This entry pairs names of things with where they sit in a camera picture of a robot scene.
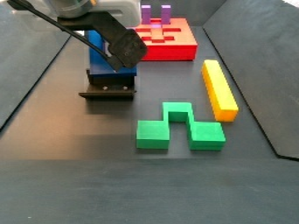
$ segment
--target green block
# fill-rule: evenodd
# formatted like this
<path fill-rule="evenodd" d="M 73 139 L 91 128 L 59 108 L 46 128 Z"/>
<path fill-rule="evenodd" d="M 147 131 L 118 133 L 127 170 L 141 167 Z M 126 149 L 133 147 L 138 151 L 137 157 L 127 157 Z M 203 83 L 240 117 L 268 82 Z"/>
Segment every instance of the green block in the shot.
<path fill-rule="evenodd" d="M 219 122 L 195 122 L 191 126 L 191 150 L 219 151 L 226 143 L 226 137 Z"/>
<path fill-rule="evenodd" d="M 170 147 L 170 124 L 165 121 L 138 121 L 137 148 L 138 149 L 169 149 Z"/>
<path fill-rule="evenodd" d="M 187 122 L 194 120 L 193 104 L 190 102 L 165 102 L 163 120 L 169 122 Z"/>
<path fill-rule="evenodd" d="M 165 102 L 163 121 L 139 121 L 137 148 L 169 149 L 170 122 L 186 122 L 191 150 L 221 151 L 226 137 L 219 122 L 195 122 L 190 102 Z"/>

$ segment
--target red block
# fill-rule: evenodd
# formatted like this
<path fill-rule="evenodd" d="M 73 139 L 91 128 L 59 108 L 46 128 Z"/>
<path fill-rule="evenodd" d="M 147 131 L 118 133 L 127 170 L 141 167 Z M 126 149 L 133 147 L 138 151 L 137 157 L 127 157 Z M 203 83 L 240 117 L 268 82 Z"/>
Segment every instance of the red block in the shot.
<path fill-rule="evenodd" d="M 195 60 L 198 43 L 186 18 L 171 18 L 170 24 L 153 18 L 151 24 L 141 24 L 135 31 L 149 48 L 143 60 Z"/>

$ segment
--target cable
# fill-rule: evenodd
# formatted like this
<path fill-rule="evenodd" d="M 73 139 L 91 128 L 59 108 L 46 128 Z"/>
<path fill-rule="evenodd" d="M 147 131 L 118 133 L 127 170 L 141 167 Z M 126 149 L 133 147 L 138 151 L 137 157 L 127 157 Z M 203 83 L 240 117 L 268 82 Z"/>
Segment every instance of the cable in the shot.
<path fill-rule="evenodd" d="M 15 4 L 18 4 L 23 8 L 26 8 L 33 14 L 35 14 L 38 17 L 41 17 L 42 19 L 45 19 L 49 23 L 51 23 L 57 27 L 59 27 L 73 37 L 75 37 L 79 41 L 82 41 L 86 45 L 89 45 L 101 54 L 101 56 L 106 60 L 110 59 L 109 55 L 95 45 L 93 45 L 75 31 L 73 31 L 71 29 L 69 29 L 67 27 L 65 27 L 59 22 L 57 22 L 54 19 L 51 19 L 49 16 L 46 16 L 41 11 L 38 11 L 33 7 L 33 5 L 30 4 L 30 2 L 27 2 L 26 0 L 23 0 L 23 1 L 21 1 L 21 0 L 9 0 L 9 2 L 14 2 Z"/>

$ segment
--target yellow bar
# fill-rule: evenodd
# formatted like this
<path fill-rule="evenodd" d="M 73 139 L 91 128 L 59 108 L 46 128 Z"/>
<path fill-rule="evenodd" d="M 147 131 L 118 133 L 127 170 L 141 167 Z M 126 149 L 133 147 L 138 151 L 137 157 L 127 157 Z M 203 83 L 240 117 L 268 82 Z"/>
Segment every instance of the yellow bar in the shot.
<path fill-rule="evenodd" d="M 221 63 L 217 60 L 205 60 L 202 75 L 217 121 L 234 122 L 240 112 L 240 106 L 232 93 L 226 76 L 221 70 Z"/>

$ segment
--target gray wall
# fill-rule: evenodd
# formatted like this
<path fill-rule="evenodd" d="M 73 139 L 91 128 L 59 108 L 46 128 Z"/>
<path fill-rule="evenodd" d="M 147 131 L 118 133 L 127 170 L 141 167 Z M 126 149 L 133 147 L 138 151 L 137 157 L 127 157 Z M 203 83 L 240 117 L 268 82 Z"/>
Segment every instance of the gray wall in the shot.
<path fill-rule="evenodd" d="M 173 15 L 189 19 L 190 25 L 203 25 L 228 0 L 142 0 L 142 4 L 153 5 L 155 17 L 161 17 L 162 5 L 173 6 Z"/>
<path fill-rule="evenodd" d="M 299 9 L 229 0 L 203 27 L 277 153 L 299 158 Z"/>
<path fill-rule="evenodd" d="M 0 5 L 0 129 L 70 35 L 35 31 Z"/>

